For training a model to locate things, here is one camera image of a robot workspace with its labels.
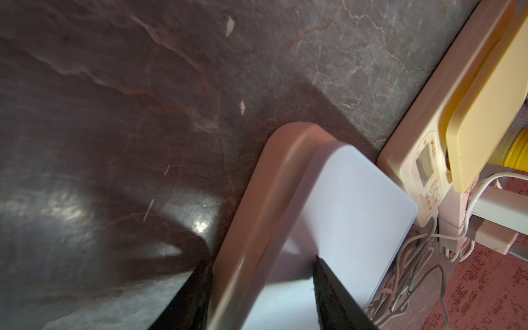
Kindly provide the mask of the lavender kitchen scale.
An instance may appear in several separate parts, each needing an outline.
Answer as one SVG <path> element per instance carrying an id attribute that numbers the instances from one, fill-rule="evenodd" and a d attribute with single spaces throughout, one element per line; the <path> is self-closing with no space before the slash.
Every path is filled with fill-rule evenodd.
<path id="1" fill-rule="evenodd" d="M 213 265 L 209 329 L 317 329 L 322 259 L 365 311 L 417 204 L 356 147 L 293 122 L 267 141 Z"/>

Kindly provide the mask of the pink USB charger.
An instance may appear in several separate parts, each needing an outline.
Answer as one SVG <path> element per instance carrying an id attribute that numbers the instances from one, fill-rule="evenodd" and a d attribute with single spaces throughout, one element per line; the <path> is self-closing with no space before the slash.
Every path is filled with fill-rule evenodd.
<path id="1" fill-rule="evenodd" d="M 506 255 L 516 242 L 518 232 L 473 215 L 466 236 L 490 250 Z"/>

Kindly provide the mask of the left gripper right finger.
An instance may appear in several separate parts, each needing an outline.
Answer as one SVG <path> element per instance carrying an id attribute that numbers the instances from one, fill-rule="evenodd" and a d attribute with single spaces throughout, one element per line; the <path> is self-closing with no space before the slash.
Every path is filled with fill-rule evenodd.
<path id="1" fill-rule="evenodd" d="M 320 329 L 378 329 L 319 256 L 313 266 L 313 283 Z"/>

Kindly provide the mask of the white USB charger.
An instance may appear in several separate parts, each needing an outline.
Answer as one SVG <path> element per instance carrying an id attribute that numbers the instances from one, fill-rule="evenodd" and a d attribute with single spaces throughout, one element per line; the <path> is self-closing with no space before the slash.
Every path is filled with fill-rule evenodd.
<path id="1" fill-rule="evenodd" d="M 527 196 L 487 187 L 477 199 L 472 214 L 527 235 Z"/>

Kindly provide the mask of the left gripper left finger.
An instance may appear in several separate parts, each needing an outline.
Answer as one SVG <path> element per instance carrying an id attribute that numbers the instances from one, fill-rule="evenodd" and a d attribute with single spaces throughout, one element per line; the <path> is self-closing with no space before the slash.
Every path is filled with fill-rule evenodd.
<path id="1" fill-rule="evenodd" d="M 212 286 L 212 263 L 203 260 L 148 329 L 206 329 Z"/>

